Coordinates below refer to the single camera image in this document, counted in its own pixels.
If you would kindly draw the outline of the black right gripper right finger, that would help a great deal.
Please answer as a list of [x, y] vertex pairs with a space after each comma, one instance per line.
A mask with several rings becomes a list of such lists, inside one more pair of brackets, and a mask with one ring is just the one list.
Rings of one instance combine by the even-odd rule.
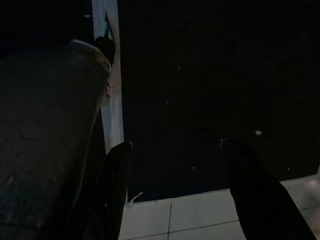
[[316, 240], [288, 191], [250, 148], [230, 138], [220, 147], [246, 240]]

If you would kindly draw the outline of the dark robot right leg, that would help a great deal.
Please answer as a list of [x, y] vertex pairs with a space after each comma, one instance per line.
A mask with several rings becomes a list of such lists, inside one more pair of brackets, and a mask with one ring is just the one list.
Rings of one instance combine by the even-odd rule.
[[62, 237], [110, 71], [80, 40], [0, 59], [0, 240]]

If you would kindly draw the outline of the black floor mat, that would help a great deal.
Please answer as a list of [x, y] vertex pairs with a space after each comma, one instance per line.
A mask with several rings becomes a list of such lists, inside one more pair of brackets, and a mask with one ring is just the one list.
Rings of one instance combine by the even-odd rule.
[[118, 0], [118, 17], [129, 199], [228, 188], [222, 138], [280, 181], [317, 173], [320, 0]]

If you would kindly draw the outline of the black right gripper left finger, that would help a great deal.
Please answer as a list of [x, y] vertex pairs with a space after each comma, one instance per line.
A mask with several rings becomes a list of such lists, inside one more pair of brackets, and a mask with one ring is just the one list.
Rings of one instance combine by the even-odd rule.
[[132, 143], [114, 146], [101, 167], [94, 198], [93, 212], [97, 240], [118, 240], [127, 195]]

